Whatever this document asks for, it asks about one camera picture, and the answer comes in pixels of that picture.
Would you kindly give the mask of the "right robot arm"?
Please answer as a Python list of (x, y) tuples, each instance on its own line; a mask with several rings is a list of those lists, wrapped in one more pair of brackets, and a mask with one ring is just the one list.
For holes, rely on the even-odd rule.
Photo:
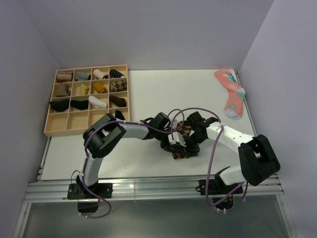
[(280, 170), (278, 158), (266, 136), (244, 134), (214, 117), (205, 119), (199, 112), (190, 114), (187, 121), (194, 131), (185, 138), (187, 149), (194, 149), (197, 154), (199, 144), (212, 139), (239, 156), (240, 165), (226, 167), (206, 182), (209, 191), (223, 194), (244, 182), (257, 186)]

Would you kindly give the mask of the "brown argyle sock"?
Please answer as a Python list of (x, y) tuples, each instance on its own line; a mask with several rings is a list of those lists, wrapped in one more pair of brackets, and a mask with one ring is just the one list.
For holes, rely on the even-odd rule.
[(176, 132), (173, 133), (173, 144), (172, 144), (172, 157), (175, 160), (180, 160), (186, 158), (186, 141), (185, 139), (190, 136), (192, 132), (192, 127), (190, 123), (185, 121), (173, 123), (173, 130)]

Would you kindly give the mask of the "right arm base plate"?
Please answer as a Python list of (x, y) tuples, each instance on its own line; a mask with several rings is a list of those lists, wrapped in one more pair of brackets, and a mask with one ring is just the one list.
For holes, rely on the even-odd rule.
[[(201, 196), (205, 195), (205, 186), (206, 186), (206, 180), (201, 179), (199, 180), (199, 185), (195, 188), (195, 191), (200, 193)], [(226, 195), (229, 193), (232, 189), (234, 189), (236, 186), (238, 186), (238, 183), (232, 184), (232, 185), (225, 185), (222, 181), (218, 179), (210, 179), (209, 180), (209, 186), (208, 186), (208, 195)], [(243, 189), (242, 187), (239, 187), (236, 191), (234, 191), (231, 195), (229, 195), (223, 202), (216, 205), (217, 209), (220, 210), (228, 210), (233, 208), (234, 206), (234, 194), (242, 194)]]

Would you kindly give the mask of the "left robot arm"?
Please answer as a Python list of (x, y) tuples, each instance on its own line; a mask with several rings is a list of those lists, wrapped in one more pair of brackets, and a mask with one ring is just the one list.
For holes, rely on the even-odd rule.
[(128, 122), (118, 119), (111, 114), (104, 115), (83, 134), (86, 158), (82, 172), (77, 176), (78, 191), (85, 198), (91, 198), (99, 193), (98, 174), (103, 158), (110, 154), (123, 138), (136, 138), (160, 141), (163, 150), (172, 154), (185, 153), (183, 136), (171, 127), (170, 118), (159, 113), (154, 118), (139, 122)]

